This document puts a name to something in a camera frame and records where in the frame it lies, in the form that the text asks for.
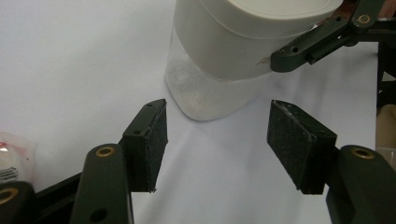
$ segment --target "white surface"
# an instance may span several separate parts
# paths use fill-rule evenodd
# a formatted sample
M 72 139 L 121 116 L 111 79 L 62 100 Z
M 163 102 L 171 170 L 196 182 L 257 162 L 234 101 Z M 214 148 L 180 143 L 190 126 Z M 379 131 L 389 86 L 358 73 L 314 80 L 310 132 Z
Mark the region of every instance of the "white surface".
M 0 3 L 0 131 L 36 143 L 35 189 L 79 173 L 90 149 L 117 143 L 143 104 L 165 98 L 169 144 L 158 190 L 133 193 L 136 223 L 330 223 L 324 196 L 296 191 L 265 142 L 270 101 L 300 106 L 338 147 L 373 147 L 376 46 L 271 76 L 231 116 L 197 122 L 163 77 L 174 3 Z

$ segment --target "white container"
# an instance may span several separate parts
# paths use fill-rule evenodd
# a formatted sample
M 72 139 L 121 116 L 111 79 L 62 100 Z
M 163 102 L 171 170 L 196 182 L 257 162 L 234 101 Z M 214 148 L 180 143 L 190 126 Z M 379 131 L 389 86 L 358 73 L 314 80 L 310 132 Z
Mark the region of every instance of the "white container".
M 192 119 L 244 105 L 271 73 L 273 52 L 328 17 L 342 0 L 177 0 L 165 77 Z

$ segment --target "black bracket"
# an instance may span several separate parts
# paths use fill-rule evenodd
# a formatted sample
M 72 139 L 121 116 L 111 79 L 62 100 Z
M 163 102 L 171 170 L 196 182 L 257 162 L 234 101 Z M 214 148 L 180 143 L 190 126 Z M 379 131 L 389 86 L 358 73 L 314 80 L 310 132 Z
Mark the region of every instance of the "black bracket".
M 328 19 L 271 56 L 271 69 L 285 73 L 316 63 L 335 50 L 359 42 L 381 42 L 394 48 L 396 19 L 377 19 L 385 0 L 360 0 L 349 19 Z
M 392 224 L 396 173 L 375 151 L 335 147 L 336 134 L 301 108 L 271 104 L 267 141 L 303 194 L 322 194 L 334 224 Z
M 146 104 L 118 144 L 92 149 L 81 174 L 35 194 L 0 185 L 0 223 L 134 223 L 131 191 L 153 192 L 168 142 L 166 102 Z

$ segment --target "plastic container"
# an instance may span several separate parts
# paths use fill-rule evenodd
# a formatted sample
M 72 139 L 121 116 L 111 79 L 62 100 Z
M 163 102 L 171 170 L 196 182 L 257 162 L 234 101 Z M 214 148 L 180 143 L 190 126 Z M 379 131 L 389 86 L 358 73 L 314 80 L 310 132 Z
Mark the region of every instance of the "plastic container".
M 0 132 L 0 184 L 11 181 L 33 182 L 34 145 L 12 133 Z
M 192 119 L 224 117 L 271 73 L 271 54 L 342 0 L 177 0 L 165 77 Z

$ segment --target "metal screw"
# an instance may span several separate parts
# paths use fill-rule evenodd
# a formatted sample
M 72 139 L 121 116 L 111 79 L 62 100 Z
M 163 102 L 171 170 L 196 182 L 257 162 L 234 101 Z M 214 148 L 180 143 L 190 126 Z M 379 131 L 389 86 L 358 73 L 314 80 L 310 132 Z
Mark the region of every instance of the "metal screw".
M 370 17 L 367 15 L 361 15 L 358 17 L 358 22 L 360 22 L 361 24 L 367 24 L 370 22 Z

